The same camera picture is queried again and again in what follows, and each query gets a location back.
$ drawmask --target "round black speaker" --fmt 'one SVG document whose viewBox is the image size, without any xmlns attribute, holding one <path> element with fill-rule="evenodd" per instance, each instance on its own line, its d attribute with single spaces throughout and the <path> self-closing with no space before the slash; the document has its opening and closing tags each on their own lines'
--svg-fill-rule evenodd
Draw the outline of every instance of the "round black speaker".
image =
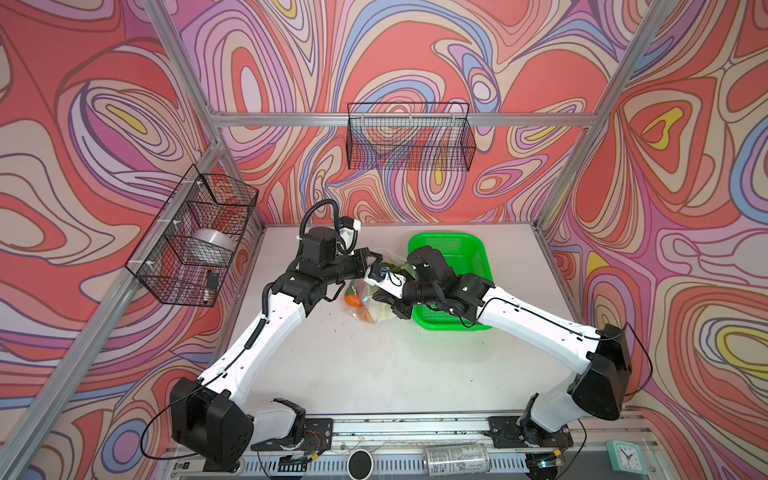
<svg viewBox="0 0 768 480">
<path fill-rule="evenodd" d="M 373 473 L 373 455 L 365 449 L 354 449 L 346 461 L 346 472 L 353 480 L 368 480 Z"/>
</svg>

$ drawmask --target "orange vegetable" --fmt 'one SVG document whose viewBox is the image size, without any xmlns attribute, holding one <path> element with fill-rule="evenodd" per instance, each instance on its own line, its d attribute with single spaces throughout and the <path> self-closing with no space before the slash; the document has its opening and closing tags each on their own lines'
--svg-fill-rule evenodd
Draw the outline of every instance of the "orange vegetable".
<svg viewBox="0 0 768 480">
<path fill-rule="evenodd" d="M 360 297 L 358 297 L 357 295 L 347 295 L 347 296 L 344 297 L 344 301 L 349 306 L 354 306 L 354 307 L 362 306 L 362 302 L 360 301 Z"/>
</svg>

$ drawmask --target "green plastic basket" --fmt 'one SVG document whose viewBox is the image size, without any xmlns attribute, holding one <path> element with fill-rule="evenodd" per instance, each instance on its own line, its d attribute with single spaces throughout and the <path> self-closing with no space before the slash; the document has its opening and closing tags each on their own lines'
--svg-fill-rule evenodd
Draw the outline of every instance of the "green plastic basket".
<svg viewBox="0 0 768 480">
<path fill-rule="evenodd" d="M 485 246 L 479 238 L 469 233 L 419 233 L 408 242 L 408 252 L 429 245 L 440 250 L 445 261 L 456 275 L 474 273 L 493 280 Z M 443 312 L 433 312 L 426 306 L 413 307 L 413 319 L 427 330 L 487 330 L 490 326 L 475 325 L 465 328 L 461 320 Z"/>
</svg>

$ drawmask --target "clock face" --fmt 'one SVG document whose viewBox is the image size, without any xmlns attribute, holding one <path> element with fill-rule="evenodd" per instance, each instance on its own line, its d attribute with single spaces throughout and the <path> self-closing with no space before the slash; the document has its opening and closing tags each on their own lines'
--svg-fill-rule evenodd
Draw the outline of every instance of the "clock face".
<svg viewBox="0 0 768 480">
<path fill-rule="evenodd" d="M 636 447 L 619 444 L 616 449 L 619 465 L 621 465 L 624 470 L 636 472 L 642 472 L 644 470 L 640 460 L 640 452 Z"/>
</svg>

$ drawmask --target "black motor housing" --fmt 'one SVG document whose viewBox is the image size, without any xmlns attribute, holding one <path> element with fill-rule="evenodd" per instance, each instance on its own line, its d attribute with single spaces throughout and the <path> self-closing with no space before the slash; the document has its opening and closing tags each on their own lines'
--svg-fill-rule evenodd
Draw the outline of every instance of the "black motor housing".
<svg viewBox="0 0 768 480">
<path fill-rule="evenodd" d="M 598 343 L 589 369 L 569 391 L 576 405 L 603 420 L 616 420 L 632 376 L 632 358 L 627 347 L 627 332 L 610 323 L 603 328 L 604 339 Z"/>
<path fill-rule="evenodd" d="M 239 406 L 226 395 L 201 389 L 199 383 L 186 378 L 176 382 L 170 402 L 171 436 L 176 442 L 222 470 L 237 464 L 253 438 L 253 423 Z"/>
</svg>

